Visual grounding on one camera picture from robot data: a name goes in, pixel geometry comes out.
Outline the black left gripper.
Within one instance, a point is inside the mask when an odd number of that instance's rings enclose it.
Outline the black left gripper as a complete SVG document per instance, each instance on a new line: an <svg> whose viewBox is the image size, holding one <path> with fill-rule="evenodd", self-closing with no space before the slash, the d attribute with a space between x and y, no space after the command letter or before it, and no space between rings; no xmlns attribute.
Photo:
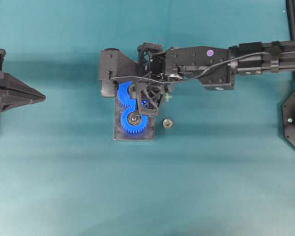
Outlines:
<svg viewBox="0 0 295 236"><path fill-rule="evenodd" d="M11 74L3 72L2 65L4 56L5 50L0 49L0 89L20 92L21 94L33 95L35 97L21 98L16 96L0 95L0 112L5 112L20 106L31 105L45 101L45 95L29 87Z"/></svg>

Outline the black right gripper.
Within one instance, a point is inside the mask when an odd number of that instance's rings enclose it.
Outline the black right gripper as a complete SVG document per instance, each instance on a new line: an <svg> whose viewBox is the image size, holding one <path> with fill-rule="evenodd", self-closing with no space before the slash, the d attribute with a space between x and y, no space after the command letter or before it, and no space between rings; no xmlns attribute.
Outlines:
<svg viewBox="0 0 295 236"><path fill-rule="evenodd" d="M143 115L143 83L172 85L165 75L165 55L159 44L143 43L137 48L138 60L134 61L119 49L108 48L100 53L98 80L101 95L105 98L117 96L118 85L131 81L129 95L135 115Z"/></svg>

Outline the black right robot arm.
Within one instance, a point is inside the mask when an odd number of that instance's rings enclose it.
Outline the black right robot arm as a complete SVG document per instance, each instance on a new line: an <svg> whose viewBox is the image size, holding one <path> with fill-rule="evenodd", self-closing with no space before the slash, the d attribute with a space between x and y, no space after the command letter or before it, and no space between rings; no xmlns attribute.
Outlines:
<svg viewBox="0 0 295 236"><path fill-rule="evenodd" d="M100 54L98 79L103 97L115 97L120 83L169 87L198 80L207 90L232 90L235 76L295 71L295 41L244 43L228 49L208 46L169 48L143 43L134 61L118 49Z"/></svg>

